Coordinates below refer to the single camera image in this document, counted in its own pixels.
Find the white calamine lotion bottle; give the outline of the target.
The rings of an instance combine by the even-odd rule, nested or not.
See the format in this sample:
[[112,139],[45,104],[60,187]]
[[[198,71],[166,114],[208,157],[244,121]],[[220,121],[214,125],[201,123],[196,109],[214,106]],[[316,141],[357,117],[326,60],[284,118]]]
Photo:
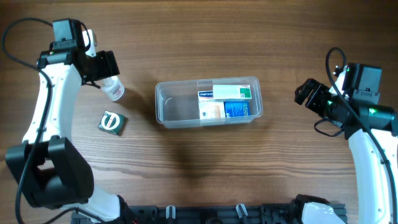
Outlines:
[[125,88],[117,76],[112,76],[103,79],[101,91],[111,101],[118,101],[123,96]]

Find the blue Vicks lozenge box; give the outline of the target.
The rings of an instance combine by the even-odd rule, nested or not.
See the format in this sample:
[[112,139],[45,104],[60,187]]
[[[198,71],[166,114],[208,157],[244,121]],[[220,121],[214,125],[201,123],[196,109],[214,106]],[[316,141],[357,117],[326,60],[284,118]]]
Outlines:
[[247,101],[226,101],[224,111],[227,118],[250,116],[250,106]]

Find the white green Panadol box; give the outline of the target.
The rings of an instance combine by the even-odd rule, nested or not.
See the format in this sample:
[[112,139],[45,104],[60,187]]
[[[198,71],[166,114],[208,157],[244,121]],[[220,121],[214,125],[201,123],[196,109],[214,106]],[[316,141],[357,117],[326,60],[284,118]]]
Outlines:
[[249,101],[250,85],[213,85],[213,99],[221,101]]

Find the white Hansaplast plaster box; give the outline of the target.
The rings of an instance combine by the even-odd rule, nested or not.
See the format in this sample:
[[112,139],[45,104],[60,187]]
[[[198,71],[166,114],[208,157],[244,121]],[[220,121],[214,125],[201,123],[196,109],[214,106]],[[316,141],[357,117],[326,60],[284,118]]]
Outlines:
[[198,92],[198,107],[200,119],[225,118],[224,103],[215,101],[212,91]]

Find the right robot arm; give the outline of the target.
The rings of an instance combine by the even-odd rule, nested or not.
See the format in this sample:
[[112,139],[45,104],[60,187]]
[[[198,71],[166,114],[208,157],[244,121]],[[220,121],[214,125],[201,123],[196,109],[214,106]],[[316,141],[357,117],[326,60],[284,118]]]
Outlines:
[[309,78],[295,102],[340,128],[352,153],[360,223],[397,223],[397,113],[379,105],[382,70],[350,63],[337,67],[335,87]]

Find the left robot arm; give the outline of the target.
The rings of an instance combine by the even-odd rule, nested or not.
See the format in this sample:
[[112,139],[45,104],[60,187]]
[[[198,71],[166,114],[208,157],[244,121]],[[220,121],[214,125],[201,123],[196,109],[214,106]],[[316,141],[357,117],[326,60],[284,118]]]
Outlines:
[[119,100],[124,86],[111,51],[96,51],[95,35],[76,19],[50,23],[54,41],[34,70],[40,88],[34,115],[22,142],[6,151],[6,164],[18,184],[15,214],[22,223],[21,202],[32,207],[70,211],[93,223],[135,223],[124,199],[94,183],[90,165],[72,144],[75,102],[84,85]]

